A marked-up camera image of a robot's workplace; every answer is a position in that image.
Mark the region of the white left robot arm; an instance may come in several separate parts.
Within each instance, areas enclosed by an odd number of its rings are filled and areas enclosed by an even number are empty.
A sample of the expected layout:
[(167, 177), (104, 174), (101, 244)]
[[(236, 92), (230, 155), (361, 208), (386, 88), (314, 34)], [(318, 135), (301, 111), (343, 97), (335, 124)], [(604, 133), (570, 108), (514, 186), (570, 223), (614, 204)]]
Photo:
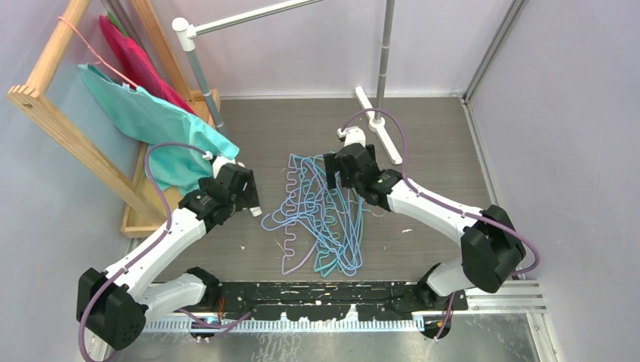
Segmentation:
[(89, 268), (80, 276), (80, 330), (90, 330), (121, 351), (147, 323), (168, 313), (190, 306), (202, 311), (216, 308), (222, 287), (203, 268), (190, 268), (163, 284), (153, 281), (188, 246), (244, 209), (255, 216), (261, 213), (253, 171), (235, 162), (216, 167), (214, 175), (201, 178), (198, 188), (184, 196), (168, 220), (136, 249), (104, 271)]

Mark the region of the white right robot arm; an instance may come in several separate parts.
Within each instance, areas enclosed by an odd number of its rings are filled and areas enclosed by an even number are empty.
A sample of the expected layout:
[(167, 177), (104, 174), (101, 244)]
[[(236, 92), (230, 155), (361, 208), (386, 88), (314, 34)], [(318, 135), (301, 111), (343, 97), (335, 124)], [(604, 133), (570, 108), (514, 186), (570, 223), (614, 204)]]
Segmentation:
[(459, 290), (496, 293), (526, 255), (507, 212), (456, 204), (393, 169), (381, 169), (372, 145), (354, 143), (324, 154), (329, 189), (351, 189), (371, 206), (409, 216), (440, 232), (460, 248), (460, 258), (434, 265), (421, 279), (421, 304), (440, 308)]

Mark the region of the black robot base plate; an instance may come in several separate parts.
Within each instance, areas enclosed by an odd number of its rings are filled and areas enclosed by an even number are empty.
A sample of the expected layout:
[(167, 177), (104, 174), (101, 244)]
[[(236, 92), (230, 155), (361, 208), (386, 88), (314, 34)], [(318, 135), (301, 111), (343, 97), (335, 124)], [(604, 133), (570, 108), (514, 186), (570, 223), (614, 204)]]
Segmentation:
[(212, 297), (186, 307), (197, 319), (193, 336), (221, 334), (212, 324), (237, 322), (234, 333), (419, 332), (445, 337), (446, 311), (468, 309), (459, 291), (450, 302), (430, 299), (422, 284), (407, 281), (222, 282)]

